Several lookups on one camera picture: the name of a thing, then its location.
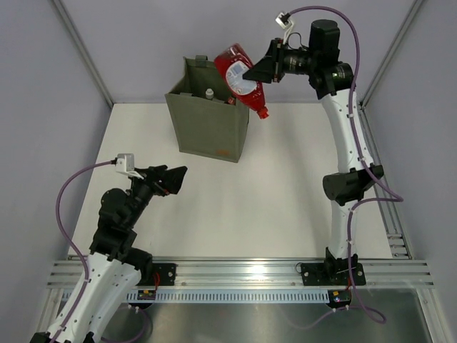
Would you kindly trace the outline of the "white bottle dark cap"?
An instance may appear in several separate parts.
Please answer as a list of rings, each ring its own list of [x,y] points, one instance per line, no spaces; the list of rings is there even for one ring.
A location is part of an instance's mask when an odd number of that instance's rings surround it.
[[[214,96],[214,91],[213,89],[211,88],[208,88],[206,91],[205,91],[205,97],[209,100],[214,100],[215,99],[215,96]]]

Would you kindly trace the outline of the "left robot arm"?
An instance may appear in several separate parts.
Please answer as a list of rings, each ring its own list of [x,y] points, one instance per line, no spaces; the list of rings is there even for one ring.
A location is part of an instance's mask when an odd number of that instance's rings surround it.
[[[35,333],[33,342],[100,342],[131,289],[159,281],[152,255],[133,246],[134,227],[153,197],[179,193],[188,169],[166,165],[136,168],[130,154],[120,154],[102,165],[114,165],[131,186],[110,189],[102,196],[87,256],[73,242],[69,244],[80,258],[83,272],[55,321],[45,332]]]

